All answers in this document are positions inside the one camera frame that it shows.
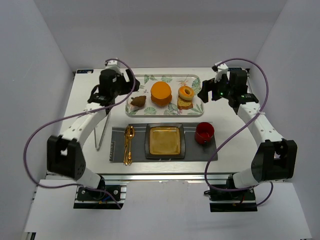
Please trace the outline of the round orange bread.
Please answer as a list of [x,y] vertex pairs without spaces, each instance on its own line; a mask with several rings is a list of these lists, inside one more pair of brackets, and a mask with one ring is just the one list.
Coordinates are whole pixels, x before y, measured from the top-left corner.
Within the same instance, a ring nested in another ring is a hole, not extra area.
[[160,107],[167,106],[172,100],[171,87],[163,81],[157,81],[150,89],[151,101]]

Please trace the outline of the metal serving tongs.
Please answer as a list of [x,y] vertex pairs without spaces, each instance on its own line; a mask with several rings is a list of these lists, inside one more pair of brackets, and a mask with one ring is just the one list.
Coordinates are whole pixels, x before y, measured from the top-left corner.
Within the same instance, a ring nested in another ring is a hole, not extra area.
[[[94,133],[94,145],[95,149],[99,151],[101,149],[105,133],[107,130],[107,126],[110,120],[110,112],[115,104],[115,99],[112,97],[106,97],[99,93],[93,94],[93,103],[95,103],[95,112],[93,113],[96,118],[96,124],[94,125],[93,133]],[[101,130],[100,134],[97,134],[96,127],[100,124],[100,122],[104,120],[103,127],[98,127]]]

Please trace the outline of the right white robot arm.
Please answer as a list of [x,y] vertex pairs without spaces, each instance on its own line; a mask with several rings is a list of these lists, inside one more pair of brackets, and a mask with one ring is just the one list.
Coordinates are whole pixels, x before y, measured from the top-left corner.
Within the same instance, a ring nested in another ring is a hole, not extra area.
[[236,192],[268,181],[287,180],[293,177],[298,146],[285,139],[267,117],[257,97],[248,91],[245,70],[218,71],[215,78],[204,80],[198,97],[204,102],[227,99],[236,115],[245,123],[257,145],[249,168],[232,174],[226,181],[225,191]]

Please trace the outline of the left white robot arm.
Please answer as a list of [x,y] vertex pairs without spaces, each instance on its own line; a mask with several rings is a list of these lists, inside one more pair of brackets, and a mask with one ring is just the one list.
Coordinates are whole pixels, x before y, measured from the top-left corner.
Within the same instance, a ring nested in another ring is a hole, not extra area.
[[106,68],[100,72],[99,83],[91,90],[81,116],[59,136],[47,140],[47,170],[70,178],[91,189],[103,188],[103,178],[86,166],[83,145],[96,126],[107,119],[118,96],[139,89],[140,83],[126,69],[127,77],[119,68]]

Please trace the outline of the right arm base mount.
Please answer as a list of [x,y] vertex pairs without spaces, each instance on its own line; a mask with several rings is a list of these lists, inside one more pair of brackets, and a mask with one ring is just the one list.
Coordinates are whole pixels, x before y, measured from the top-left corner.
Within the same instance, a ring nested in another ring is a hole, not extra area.
[[[232,174],[208,174],[208,182],[216,188],[234,189]],[[205,190],[203,193],[209,197],[211,213],[240,213],[257,212],[256,196],[253,189],[235,192],[218,191],[215,189]]]

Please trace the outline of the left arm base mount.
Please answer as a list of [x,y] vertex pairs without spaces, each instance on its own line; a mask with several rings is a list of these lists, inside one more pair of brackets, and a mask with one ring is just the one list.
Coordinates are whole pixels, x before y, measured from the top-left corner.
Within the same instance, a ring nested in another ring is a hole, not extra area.
[[[122,207],[127,193],[126,182],[109,182],[105,184],[105,190],[109,192],[116,202]],[[117,203],[103,192],[93,192],[84,187],[78,187],[75,194],[74,209],[85,210],[120,210]]]

